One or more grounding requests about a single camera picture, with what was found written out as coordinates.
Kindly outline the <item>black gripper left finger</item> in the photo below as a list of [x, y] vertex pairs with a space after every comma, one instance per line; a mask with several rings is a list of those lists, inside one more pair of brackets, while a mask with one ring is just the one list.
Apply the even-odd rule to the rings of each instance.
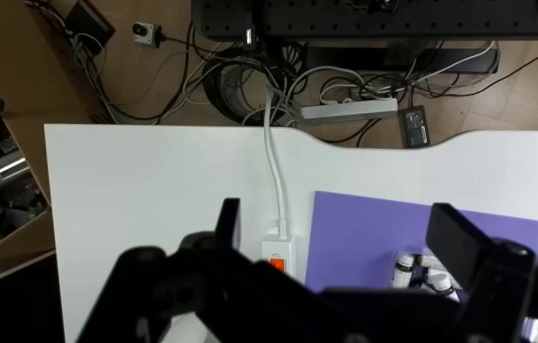
[[216, 240], [227, 248], [241, 246], [241, 200], [226, 198], [216, 225]]

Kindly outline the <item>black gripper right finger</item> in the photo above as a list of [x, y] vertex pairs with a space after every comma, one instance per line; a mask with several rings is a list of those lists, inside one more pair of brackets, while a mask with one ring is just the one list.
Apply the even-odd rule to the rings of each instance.
[[462, 290], [470, 292], [495, 242], [451, 204], [432, 206], [426, 244]]

